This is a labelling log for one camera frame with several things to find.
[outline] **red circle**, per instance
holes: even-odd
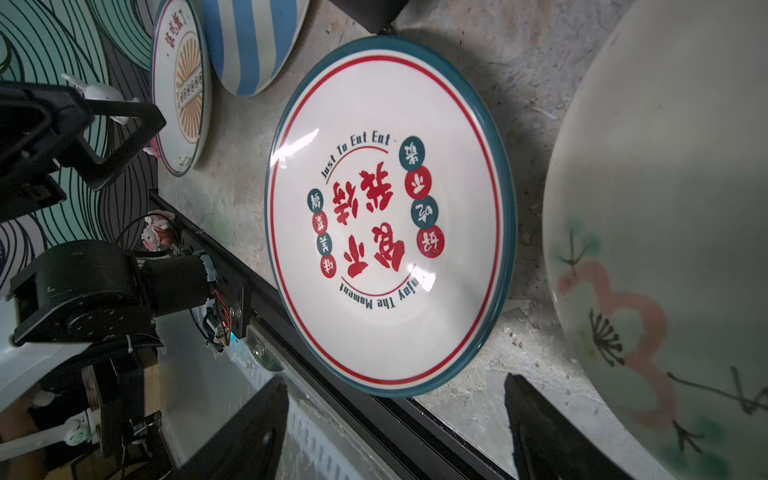
[[[432,174],[429,173],[427,167],[422,165],[418,170],[406,174],[406,192],[413,200],[424,200],[431,189]]]
[[[416,234],[416,246],[424,257],[439,257],[445,250],[445,236],[437,225],[428,229],[422,228]]]
[[[469,113],[469,111],[464,107],[464,105],[459,101],[456,94],[449,88],[446,84],[444,84],[439,78],[437,78],[432,72],[429,70],[423,68],[420,65],[416,65],[411,61],[405,60],[404,58],[397,58],[397,57],[391,57],[388,55],[371,55],[369,57],[360,57],[355,58],[354,60],[350,60],[346,62],[345,64],[341,64],[338,67],[334,68],[332,71],[328,72],[325,77],[321,78],[317,83],[312,86],[312,88],[307,92],[307,94],[302,98],[301,102],[299,102],[298,106],[296,107],[296,110],[291,115],[290,120],[288,120],[287,126],[285,128],[285,131],[283,132],[281,138],[280,138],[280,146],[282,147],[285,144],[285,139],[288,136],[288,133],[290,132],[291,127],[293,126],[293,121],[296,120],[296,116],[301,111],[304,104],[309,100],[310,96],[317,91],[317,89],[323,85],[329,78],[331,78],[333,75],[339,73],[340,71],[344,70],[345,68],[352,67],[353,65],[357,65],[363,62],[367,61],[391,61],[393,63],[399,63],[401,65],[408,66],[410,68],[413,68],[414,70],[417,70],[427,77],[431,78],[435,83],[440,85],[440,87],[445,91],[448,96],[451,97],[451,99],[458,105],[459,109],[461,109],[462,113],[464,114],[464,117],[467,119],[467,122],[472,127],[472,131],[475,132],[475,137],[478,140],[478,143],[480,144],[480,148],[482,149],[483,157],[485,159],[485,164],[488,166],[488,172],[491,176],[491,186],[493,189],[493,201],[495,206],[495,223],[496,223],[496,244],[494,248],[494,257],[493,257],[493,267],[491,270],[491,281],[488,283],[488,289],[485,291],[485,297],[483,298],[482,305],[480,306],[480,310],[478,311],[478,315],[475,318],[475,321],[472,323],[472,327],[467,332],[466,336],[462,339],[462,341],[456,346],[456,348],[451,351],[451,353],[446,356],[443,360],[440,361],[437,365],[433,366],[431,369],[419,373],[418,375],[410,376],[406,379],[396,379],[396,380],[387,380],[387,379],[374,379],[373,377],[362,375],[358,372],[355,372],[354,370],[350,369],[349,367],[343,365],[338,360],[334,359],[315,339],[315,337],[312,335],[312,333],[309,332],[309,330],[304,325],[304,322],[301,320],[301,317],[299,316],[298,312],[296,311],[296,307],[293,305],[293,301],[290,298],[290,294],[288,293],[288,290],[284,288],[285,286],[285,280],[283,279],[283,272],[280,270],[280,259],[277,255],[277,244],[275,242],[275,236],[272,235],[272,252],[274,256],[275,261],[275,270],[277,271],[278,280],[280,281],[280,284],[283,285],[283,292],[285,293],[285,300],[288,303],[288,307],[290,308],[291,313],[296,318],[296,322],[299,324],[299,328],[302,330],[304,335],[306,335],[306,338],[309,339],[309,341],[312,343],[312,345],[317,349],[318,352],[320,352],[325,358],[328,359],[329,362],[331,362],[334,366],[345,372],[347,375],[350,375],[356,379],[360,379],[364,382],[369,383],[375,383],[377,385],[403,385],[406,383],[415,382],[417,380],[423,379],[427,376],[430,376],[434,372],[437,372],[442,367],[444,367],[448,362],[450,362],[463,348],[464,345],[469,341],[469,339],[472,337],[472,334],[475,333],[480,325],[480,320],[483,317],[483,314],[485,313],[485,309],[488,306],[488,301],[491,298],[492,295],[492,289],[493,285],[496,279],[496,268],[498,267],[498,249],[501,244],[501,211],[498,207],[498,187],[496,186],[496,178],[494,176],[493,172],[493,166],[491,158],[488,155],[488,149],[485,147],[485,144],[483,143],[482,136],[480,134],[480,131],[478,130],[477,125],[475,125],[472,114]],[[277,162],[274,166],[270,168],[270,173],[272,175],[271,178],[271,185],[270,185],[270,231],[275,231],[275,216],[274,216],[274,200],[275,200],[275,184],[276,184],[276,178],[277,178]]]
[[[328,217],[325,212],[312,215],[312,228],[315,229],[315,233],[322,235],[328,230]]]
[[[333,278],[336,275],[336,259],[333,258],[333,255],[320,258],[320,271],[326,278]]]

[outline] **blue and white striped plate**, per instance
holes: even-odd
[[[304,23],[310,0],[204,0],[205,39],[221,84],[259,93],[277,76]]]

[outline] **concrete surface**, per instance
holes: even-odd
[[[411,0],[394,24],[400,36],[456,66],[485,100],[505,141],[520,227],[508,300],[472,363],[419,401],[513,476],[503,393],[508,372],[524,375],[630,475],[671,478],[616,420],[571,356],[541,254],[542,196],[558,129],[581,77],[630,4]],[[216,82],[202,158],[182,178],[159,169],[161,195],[272,284],[263,199],[277,122],[318,60],[366,35],[327,0],[313,0],[274,83],[253,98],[239,98]]]

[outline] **teal circle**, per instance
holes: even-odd
[[[333,242],[331,241],[331,236],[328,232],[318,235],[315,243],[317,244],[317,251],[320,252],[320,255],[327,257],[331,254],[331,250],[333,250]]]
[[[310,190],[306,195],[306,205],[310,208],[313,214],[319,214],[323,211],[323,193],[316,188]]]
[[[440,213],[435,199],[427,195],[421,200],[414,200],[411,204],[411,219],[418,228],[426,230],[435,226],[437,216]]]
[[[337,48],[329,53],[325,58],[315,65],[306,77],[299,83],[299,86],[293,92],[293,95],[288,100],[283,116],[280,118],[280,122],[277,125],[277,131],[272,143],[271,154],[274,154],[280,147],[280,136],[286,128],[290,112],[296,107],[296,103],[301,99],[307,88],[319,77],[329,66],[337,63],[338,61],[360,53],[361,51],[369,50],[390,50],[398,52],[400,54],[410,55],[414,58],[418,58],[420,61],[425,62],[435,71],[437,71],[442,77],[444,77],[448,84],[462,96],[466,103],[470,115],[475,118],[478,128],[485,136],[488,142],[489,154],[492,161],[493,173],[495,173],[498,179],[499,190],[499,212],[501,215],[501,238],[499,239],[499,268],[498,277],[491,281],[496,282],[496,288],[491,292],[491,296],[488,300],[488,308],[485,315],[481,319],[480,327],[475,337],[470,341],[465,349],[464,353],[458,358],[452,360],[450,365],[440,372],[429,381],[420,383],[415,386],[406,386],[399,389],[384,389],[371,386],[369,384],[363,384],[356,382],[348,376],[342,375],[336,369],[334,369],[330,363],[328,363],[323,357],[321,357],[316,351],[315,347],[310,341],[301,335],[301,338],[315,353],[316,358],[323,363],[328,369],[328,372],[338,376],[342,381],[375,396],[385,396],[393,398],[413,397],[427,393],[436,389],[440,385],[448,382],[459,372],[461,372],[475,357],[475,354],[480,351],[483,343],[485,343],[488,335],[491,334],[493,326],[496,324],[496,318],[502,311],[505,297],[509,288],[511,280],[512,269],[515,265],[515,251],[517,249],[517,204],[515,203],[515,188],[512,185],[512,175],[509,170],[509,163],[507,161],[507,154],[504,150],[504,144],[502,142],[501,135],[499,135],[496,125],[491,118],[488,109],[486,108],[483,100],[475,92],[472,86],[456,71],[456,69],[450,65],[445,59],[437,55],[435,52],[429,50],[426,47],[413,43],[411,41],[397,38],[397,37],[368,37],[361,38],[359,40],[351,41],[350,43]],[[266,185],[270,185],[271,171],[266,169]],[[270,229],[270,189],[264,189],[264,205],[266,206],[266,214],[264,215],[264,222],[266,226],[267,238],[273,237],[273,232]],[[272,251],[272,242],[267,242],[267,248],[270,252],[270,260],[272,263],[273,275],[279,279],[278,273],[275,268],[274,252]],[[283,300],[283,305],[286,306],[286,312],[293,321],[293,325],[299,329],[299,323],[296,321],[296,317],[293,315],[293,311],[287,306],[285,292],[280,282],[277,284],[278,291],[280,292],[280,298]]]
[[[426,150],[419,137],[408,137],[400,145],[400,164],[409,172],[419,169],[424,163]]]

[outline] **white figurine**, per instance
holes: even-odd
[[[61,74],[61,77],[68,81],[70,84],[72,84],[73,87],[77,88],[80,93],[83,94],[83,97],[85,97],[86,100],[112,100],[112,101],[125,101],[125,98],[123,98],[123,94],[120,93],[120,91],[107,84],[86,84],[84,81],[82,81],[80,78],[73,77],[69,74]],[[139,101],[138,98],[134,97],[133,101]],[[125,125],[128,123],[128,118],[130,117],[110,117],[112,120],[118,122],[119,124]]]

